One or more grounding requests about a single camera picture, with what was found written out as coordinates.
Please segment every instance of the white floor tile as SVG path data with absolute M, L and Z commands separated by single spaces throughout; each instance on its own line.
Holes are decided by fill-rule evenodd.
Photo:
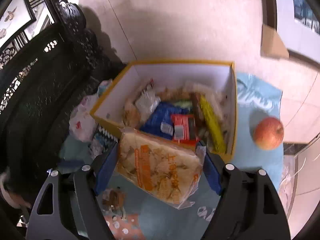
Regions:
M 280 120 L 284 127 L 288 125 L 294 115 L 298 112 L 303 102 L 282 98 L 280 106 Z
M 130 44 L 108 0 L 78 0 L 87 20 L 87 28 L 97 35 L 98 44 L 115 61 L 135 60 Z
M 200 58 L 256 65 L 260 0 L 110 0 L 137 59 Z
M 304 103 L 284 129 L 284 141 L 309 143 L 308 131 L 320 116 L 320 108 Z
M 307 96 L 306 103 L 320 107 L 320 74 L 317 75 L 316 80 Z
M 301 63 L 280 59 L 261 58 L 260 69 L 263 79 L 283 91 L 282 98 L 304 102 L 317 76 L 317 69 Z

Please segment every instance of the snack package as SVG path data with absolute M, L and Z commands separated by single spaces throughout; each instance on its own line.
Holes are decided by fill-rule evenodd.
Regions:
M 102 194 L 102 208 L 105 213 L 112 213 L 125 218 L 124 212 L 125 194 L 119 189 L 107 188 Z
M 153 113 L 160 102 L 160 98 L 153 91 L 153 79 L 138 89 L 127 98 L 124 104 L 123 122 L 125 126 L 138 128 Z
M 183 89 L 187 92 L 198 92 L 200 94 L 204 94 L 205 99 L 210 103 L 210 106 L 212 107 L 219 122 L 224 122 L 224 114 L 220 106 L 220 102 L 223 100 L 221 93 L 215 92 L 211 87 L 191 81 L 187 81 Z
M 160 97 L 157 97 L 153 90 L 141 93 L 135 102 L 135 106 L 140 112 L 140 123 L 146 122 L 159 103 Z
M 177 101 L 177 100 L 189 100 L 190 94 L 185 92 L 182 88 L 179 89 L 168 89 L 157 93 L 157 96 L 161 98 L 161 101 Z
M 224 142 L 218 118 L 216 117 L 209 102 L 204 98 L 204 96 L 200 97 L 200 107 L 204 114 L 204 119 L 207 124 L 208 130 L 210 131 L 215 152 L 223 154 L 226 153 L 227 146 Z
M 157 109 L 139 130 L 172 140 L 173 123 L 171 114 L 189 114 L 189 110 L 173 106 L 167 102 L 160 102 Z
M 198 128 L 205 126 L 204 116 L 200 107 L 200 93 L 191 93 L 190 94 L 192 101 L 192 110 L 195 115 L 195 121 Z
M 181 209 L 198 185 L 204 156 L 161 139 L 124 132 L 117 171 L 154 197 Z
M 192 111 L 192 101 L 191 100 L 179 100 L 171 102 L 173 106 L 178 106 L 181 108 L 186 108 L 189 112 Z
M 174 125 L 174 141 L 196 145 L 199 141 L 196 131 L 195 117 L 193 114 L 172 114 L 171 120 Z

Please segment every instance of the yellow cardboard box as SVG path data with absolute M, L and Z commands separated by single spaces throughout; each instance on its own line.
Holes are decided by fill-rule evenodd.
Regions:
M 112 85 L 101 95 L 90 111 L 91 116 L 112 135 L 120 138 L 124 124 L 122 121 L 126 99 L 141 83 L 154 80 L 156 88 L 179 88 L 186 81 L 201 83 L 223 91 L 227 96 L 229 140 L 226 153 L 218 153 L 227 163 L 235 151 L 237 103 L 236 75 L 234 62 L 199 60 L 155 60 L 136 61 L 115 78 Z

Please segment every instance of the packaged bread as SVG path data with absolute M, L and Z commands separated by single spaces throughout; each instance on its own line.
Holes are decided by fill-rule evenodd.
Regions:
M 120 139 L 117 171 L 137 187 L 181 209 L 196 190 L 204 157 L 138 131 Z

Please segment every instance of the apple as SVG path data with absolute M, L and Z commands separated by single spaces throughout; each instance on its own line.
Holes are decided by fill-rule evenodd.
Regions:
M 253 140 L 262 150 L 276 149 L 283 140 L 283 124 L 275 117 L 263 119 L 254 130 Z

